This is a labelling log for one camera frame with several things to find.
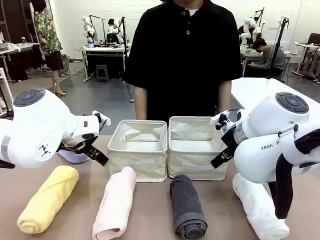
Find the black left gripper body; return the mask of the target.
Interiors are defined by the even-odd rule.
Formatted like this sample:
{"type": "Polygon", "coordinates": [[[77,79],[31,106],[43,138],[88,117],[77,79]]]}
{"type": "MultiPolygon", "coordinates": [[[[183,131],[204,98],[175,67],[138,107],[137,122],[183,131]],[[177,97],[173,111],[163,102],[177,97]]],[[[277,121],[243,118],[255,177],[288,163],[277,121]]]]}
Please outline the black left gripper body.
{"type": "Polygon", "coordinates": [[[60,143],[58,150],[64,150],[69,152],[75,152],[76,154],[95,154],[96,148],[93,146],[93,143],[98,138],[98,136],[94,136],[92,138],[86,139],[75,146],[67,146],[63,142],[60,143]]]}

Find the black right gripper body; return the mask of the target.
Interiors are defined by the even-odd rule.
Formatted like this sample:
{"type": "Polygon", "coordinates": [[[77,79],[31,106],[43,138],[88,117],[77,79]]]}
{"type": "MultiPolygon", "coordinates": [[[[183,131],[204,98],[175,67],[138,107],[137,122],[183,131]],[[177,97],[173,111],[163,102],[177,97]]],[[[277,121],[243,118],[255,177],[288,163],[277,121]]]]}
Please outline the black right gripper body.
{"type": "Polygon", "coordinates": [[[237,134],[236,125],[226,130],[221,140],[224,142],[224,144],[228,147],[230,151],[235,151],[238,145],[241,143],[241,140],[237,134]]]}

